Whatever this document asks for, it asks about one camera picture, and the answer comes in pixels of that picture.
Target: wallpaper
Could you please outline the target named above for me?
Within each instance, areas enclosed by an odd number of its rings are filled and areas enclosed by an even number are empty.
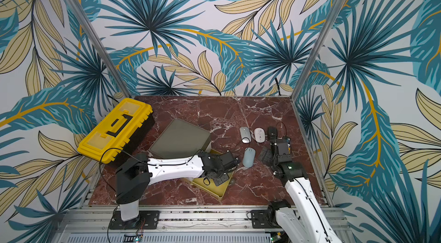
[[[441,242],[441,0],[345,10],[295,102],[315,161],[357,242]]]
[[[78,2],[134,95],[287,95],[332,6]],[[96,173],[79,142],[123,96],[64,0],[1,0],[0,54],[2,240],[48,242]]]

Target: white mouse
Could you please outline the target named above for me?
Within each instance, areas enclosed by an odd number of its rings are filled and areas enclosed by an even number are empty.
[[[240,138],[242,139],[242,142],[244,142],[244,143],[251,142],[251,133],[250,133],[250,129],[248,127],[241,127],[240,128]]]
[[[254,138],[257,142],[264,142],[265,141],[265,130],[262,128],[256,128],[254,130]]]

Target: ventilation grille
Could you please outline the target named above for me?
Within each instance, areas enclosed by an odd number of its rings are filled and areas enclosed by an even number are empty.
[[[123,242],[123,233],[109,233],[112,243]],[[160,243],[269,243],[266,233],[153,232],[145,233],[140,242]],[[72,233],[67,243],[107,243],[106,233]]]

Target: marble tabletop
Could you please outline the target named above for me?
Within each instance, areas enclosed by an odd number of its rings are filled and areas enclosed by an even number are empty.
[[[292,158],[303,164],[317,200],[322,202],[320,187],[288,97],[137,96],[135,99],[152,106],[156,123],[134,153],[149,153],[150,146],[164,129],[174,118],[179,118],[210,131],[213,149],[222,153],[230,150],[242,159],[248,144],[241,142],[240,127],[249,127],[251,132],[258,127],[266,131],[268,126],[276,126],[282,121],[291,139]],[[283,136],[285,134],[283,125],[278,123],[277,128],[279,137]],[[269,147],[269,142],[251,141],[249,147],[256,150],[254,166],[244,169],[240,164],[233,176],[235,184],[229,185],[221,201],[182,179],[174,179],[149,186],[139,203],[140,205],[267,205],[269,201],[287,199],[293,204],[280,181],[274,178],[270,169],[258,160],[264,146]],[[106,166],[103,169],[103,176],[113,187],[115,186],[115,169]],[[89,205],[114,204],[116,204],[115,193],[100,178]]]

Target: toolbox handle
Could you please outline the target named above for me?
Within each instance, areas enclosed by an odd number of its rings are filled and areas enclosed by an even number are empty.
[[[126,121],[123,123],[123,125],[121,125],[121,127],[118,129],[118,131],[116,131],[116,132],[107,131],[106,134],[108,134],[108,135],[110,135],[110,136],[113,136],[113,137],[118,136],[118,134],[124,129],[124,127],[126,127],[126,125],[127,125],[127,124],[130,122],[130,120],[133,118],[132,116],[130,116],[130,115],[126,115],[126,114],[123,114],[123,117],[126,119]]]

